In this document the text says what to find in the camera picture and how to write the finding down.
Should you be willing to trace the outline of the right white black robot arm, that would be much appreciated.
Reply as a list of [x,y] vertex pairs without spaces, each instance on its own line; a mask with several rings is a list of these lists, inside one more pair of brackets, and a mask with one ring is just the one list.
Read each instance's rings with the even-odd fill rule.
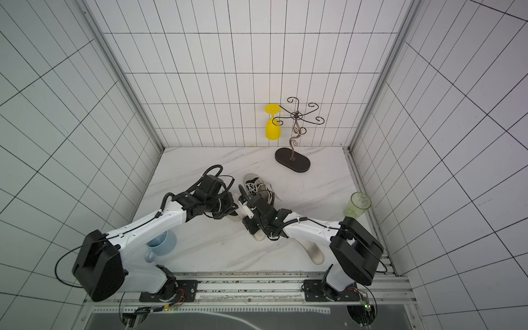
[[356,219],[342,221],[310,219],[289,209],[276,210],[259,195],[239,197],[238,215],[251,235],[269,240],[280,238],[328,247],[337,264],[330,267],[325,282],[337,292],[354,283],[372,285],[381,264],[382,244]]

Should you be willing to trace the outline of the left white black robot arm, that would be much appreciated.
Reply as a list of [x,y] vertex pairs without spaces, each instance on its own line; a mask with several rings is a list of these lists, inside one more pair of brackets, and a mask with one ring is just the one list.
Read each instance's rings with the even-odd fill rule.
[[168,192],[158,210],[111,232],[90,232],[80,247],[72,273],[94,302],[118,292],[154,294],[162,302],[177,294],[176,277],[167,267],[155,262],[133,265],[130,258],[137,250],[161,238],[171,230],[201,215],[221,219],[237,209],[229,189],[217,175],[203,175],[179,194]]

